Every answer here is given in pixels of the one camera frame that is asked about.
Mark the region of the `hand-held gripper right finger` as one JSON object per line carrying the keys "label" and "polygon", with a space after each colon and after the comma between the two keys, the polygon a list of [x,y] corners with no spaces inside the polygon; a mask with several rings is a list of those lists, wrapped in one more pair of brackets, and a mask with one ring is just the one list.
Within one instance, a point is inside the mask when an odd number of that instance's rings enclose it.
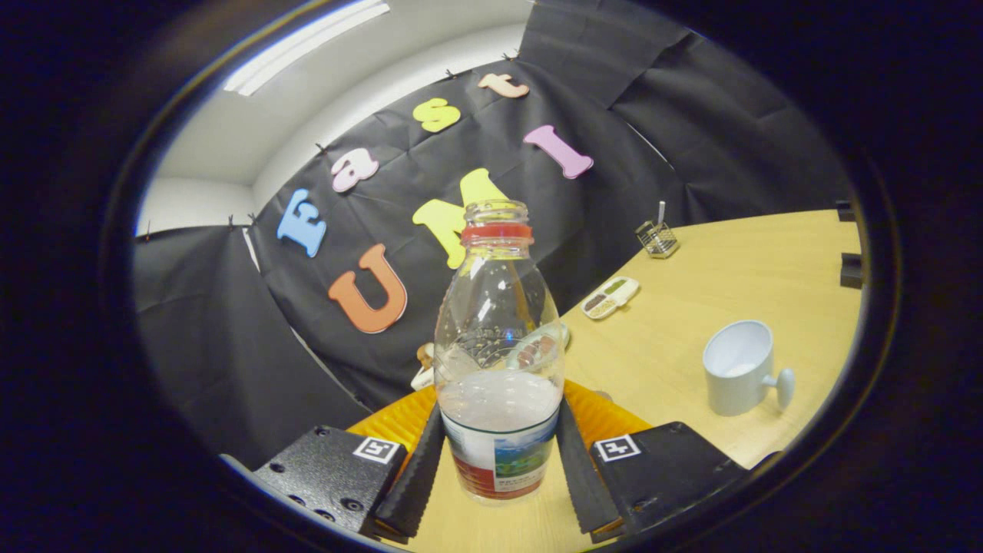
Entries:
{"label": "hand-held gripper right finger", "polygon": [[748,473],[688,424],[646,423],[570,380],[556,440],[578,524],[597,544],[684,524]]}

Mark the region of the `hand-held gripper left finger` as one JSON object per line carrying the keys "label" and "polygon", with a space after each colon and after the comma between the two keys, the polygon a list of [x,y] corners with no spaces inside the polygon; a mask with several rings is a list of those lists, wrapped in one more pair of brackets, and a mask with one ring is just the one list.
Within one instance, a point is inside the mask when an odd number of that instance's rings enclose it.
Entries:
{"label": "hand-held gripper left finger", "polygon": [[366,538],[414,538],[445,431],[432,386],[348,429],[316,425],[253,472],[275,499]]}

